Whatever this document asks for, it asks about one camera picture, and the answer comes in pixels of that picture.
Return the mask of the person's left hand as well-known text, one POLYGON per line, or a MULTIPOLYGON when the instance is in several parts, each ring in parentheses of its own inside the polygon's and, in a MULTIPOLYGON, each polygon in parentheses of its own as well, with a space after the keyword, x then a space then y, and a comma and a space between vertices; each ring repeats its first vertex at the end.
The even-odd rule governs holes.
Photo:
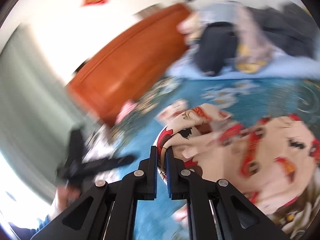
POLYGON ((75 201, 80 196, 80 190, 71 186, 60 185, 56 189, 54 200, 48 213, 49 220, 56 218, 67 207, 69 202, 75 201))

